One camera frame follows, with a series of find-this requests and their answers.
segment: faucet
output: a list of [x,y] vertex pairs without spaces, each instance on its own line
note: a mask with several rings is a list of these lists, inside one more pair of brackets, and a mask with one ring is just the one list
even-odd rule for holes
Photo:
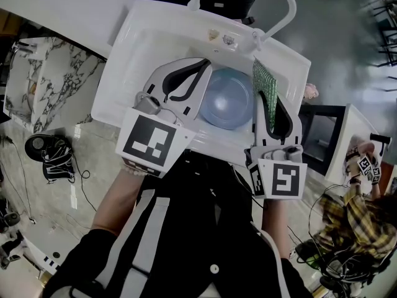
[[[287,15],[267,32],[264,32],[261,29],[252,29],[252,34],[248,37],[245,37],[243,41],[241,41],[238,45],[238,50],[241,53],[245,53],[245,54],[251,53],[255,49],[260,51],[261,45],[269,37],[271,37],[273,34],[281,30],[283,27],[285,27],[288,23],[292,21],[292,19],[295,17],[295,14],[297,13],[297,3],[295,2],[295,0],[287,0],[287,2],[289,6]],[[187,4],[187,7],[191,11],[199,10],[200,0],[190,0],[189,3]]]

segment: small object on sink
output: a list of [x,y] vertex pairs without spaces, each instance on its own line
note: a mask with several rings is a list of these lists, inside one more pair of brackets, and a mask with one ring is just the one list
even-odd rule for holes
[[262,91],[265,95],[269,108],[270,131],[273,132],[277,105],[277,80],[257,58],[255,58],[252,67],[252,83],[254,84],[255,95],[259,94],[259,91]]
[[32,85],[32,87],[31,87],[30,90],[29,90],[29,94],[30,94],[30,95],[36,94],[36,87],[37,87],[37,83],[34,82],[33,85]]
[[211,124],[235,129],[252,118],[254,94],[250,78],[224,68],[212,73],[200,113]]

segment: white sink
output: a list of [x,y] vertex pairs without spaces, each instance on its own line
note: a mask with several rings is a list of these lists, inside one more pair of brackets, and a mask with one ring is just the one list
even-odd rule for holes
[[[217,38],[209,39],[210,30],[219,32]],[[190,11],[177,4],[136,0],[105,66],[92,117],[121,127],[126,108],[134,106],[135,95],[143,90],[152,72],[187,57],[207,58],[214,70],[230,67],[252,76],[255,56],[277,79],[279,93],[298,112],[310,61],[272,38],[265,41],[260,52],[241,53],[239,43],[251,36],[253,30],[203,10]],[[235,130],[210,125],[200,115],[196,121],[200,130],[190,149],[245,165],[244,149],[254,142],[252,121]]]

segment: tiled floor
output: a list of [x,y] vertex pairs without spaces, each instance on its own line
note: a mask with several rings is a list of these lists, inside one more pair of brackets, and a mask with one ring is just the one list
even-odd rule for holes
[[[384,57],[376,52],[376,27],[368,16],[368,10],[362,9],[361,4],[361,0],[297,0],[296,18],[275,38],[312,61],[308,82],[317,85],[320,93],[313,103],[346,105],[352,102],[379,132],[391,134],[395,131],[397,93],[387,94],[382,89],[397,88],[395,82],[386,79],[388,75],[397,76],[397,68],[378,69],[371,65],[384,60]],[[251,13],[257,19],[255,26],[266,30],[285,12],[284,0],[257,0]],[[120,169],[120,158],[115,154],[118,131],[96,121],[60,130],[71,139],[80,170],[91,172],[91,177],[83,182],[84,191],[96,207]],[[77,175],[74,184],[78,199],[75,210],[71,207],[70,183],[59,180],[48,185],[41,164],[25,154],[24,143],[30,136],[28,131],[10,121],[0,125],[0,134],[12,138],[18,147],[24,164],[32,216],[36,220],[49,216],[80,239],[87,232],[83,227],[89,227],[94,216],[82,193],[80,177]],[[1,146],[0,160],[23,203],[8,179],[3,184],[4,190],[17,205],[18,211],[22,212],[28,203],[15,147],[6,143]],[[290,227],[302,240],[308,238],[310,206],[327,186],[313,178],[318,178],[318,175],[310,171],[303,201],[290,202],[289,205]],[[259,223],[261,209],[254,204],[252,213]],[[72,219],[66,219],[66,214],[74,217],[83,227]],[[30,224],[26,215],[23,218],[22,230]],[[319,227],[320,222],[321,217],[314,212],[313,230]],[[297,265],[297,268],[309,285],[313,271],[306,265]]]

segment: marble countertop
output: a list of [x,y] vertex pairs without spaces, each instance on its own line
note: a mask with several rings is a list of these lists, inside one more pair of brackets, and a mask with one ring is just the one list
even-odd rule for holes
[[84,122],[104,61],[57,37],[20,42],[33,45],[34,53],[16,52],[4,113],[32,133]]

